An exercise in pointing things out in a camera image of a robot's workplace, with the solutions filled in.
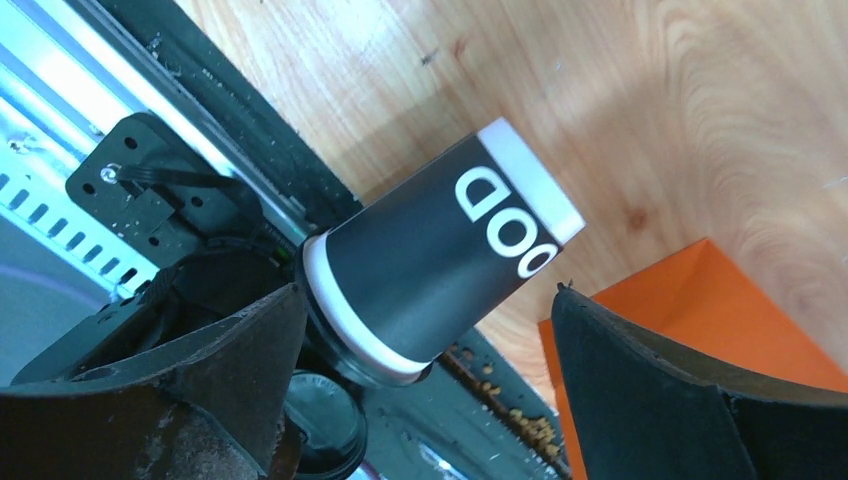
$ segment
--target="orange box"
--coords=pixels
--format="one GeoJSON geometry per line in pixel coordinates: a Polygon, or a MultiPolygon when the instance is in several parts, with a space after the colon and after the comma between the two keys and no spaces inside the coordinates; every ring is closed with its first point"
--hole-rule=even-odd
{"type": "MultiPolygon", "coordinates": [[[[848,376],[710,240],[657,262],[593,299],[631,322],[725,362],[848,392],[848,376]]],[[[539,324],[539,333],[568,461],[574,478],[586,479],[550,320],[539,324]]]]}

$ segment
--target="white band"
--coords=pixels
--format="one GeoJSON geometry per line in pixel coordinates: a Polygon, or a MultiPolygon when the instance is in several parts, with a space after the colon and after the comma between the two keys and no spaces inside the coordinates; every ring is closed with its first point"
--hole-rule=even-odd
{"type": "Polygon", "coordinates": [[[480,130],[477,138],[560,246],[586,226],[580,212],[509,122],[499,118],[480,130]]]}
{"type": "Polygon", "coordinates": [[[362,322],[339,288],[327,257],[327,233],[306,240],[303,267],[313,296],[333,330],[359,358],[395,376],[420,373],[430,363],[416,362],[392,350],[362,322]]]}

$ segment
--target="wooden table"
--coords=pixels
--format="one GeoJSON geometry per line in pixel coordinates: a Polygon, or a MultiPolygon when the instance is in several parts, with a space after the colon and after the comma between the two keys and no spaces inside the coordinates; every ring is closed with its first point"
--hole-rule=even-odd
{"type": "Polygon", "coordinates": [[[365,203],[513,123],[588,222],[479,326],[549,403],[556,282],[705,236],[848,367],[848,3],[178,3],[365,203]]]}

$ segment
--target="black cylinder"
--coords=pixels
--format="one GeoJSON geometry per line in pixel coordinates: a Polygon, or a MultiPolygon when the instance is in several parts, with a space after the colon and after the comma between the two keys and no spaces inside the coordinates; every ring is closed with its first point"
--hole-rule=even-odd
{"type": "Polygon", "coordinates": [[[357,370],[410,383],[584,225],[499,119],[307,239],[299,269],[331,349],[344,350],[357,370]]]}

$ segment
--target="logo on cup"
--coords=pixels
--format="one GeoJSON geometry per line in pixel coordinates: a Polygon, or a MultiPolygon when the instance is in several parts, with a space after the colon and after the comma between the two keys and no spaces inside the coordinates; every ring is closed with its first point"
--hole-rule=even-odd
{"type": "MultiPolygon", "coordinates": [[[[488,167],[473,167],[456,181],[454,186],[456,201],[471,220],[471,223],[483,218],[512,194],[497,172],[488,167]],[[486,182],[492,187],[492,191],[477,202],[472,202],[468,196],[468,188],[474,182],[486,182]]],[[[506,207],[495,213],[486,225],[486,240],[492,250],[504,258],[521,257],[518,261],[517,274],[523,279],[535,275],[545,267],[556,256],[558,248],[552,243],[535,245],[539,235],[539,225],[536,219],[526,210],[518,207],[506,207]],[[521,224],[524,236],[513,245],[508,245],[501,240],[501,229],[511,222],[521,224]],[[531,264],[538,263],[540,257],[544,261],[531,268],[531,264]]]]}

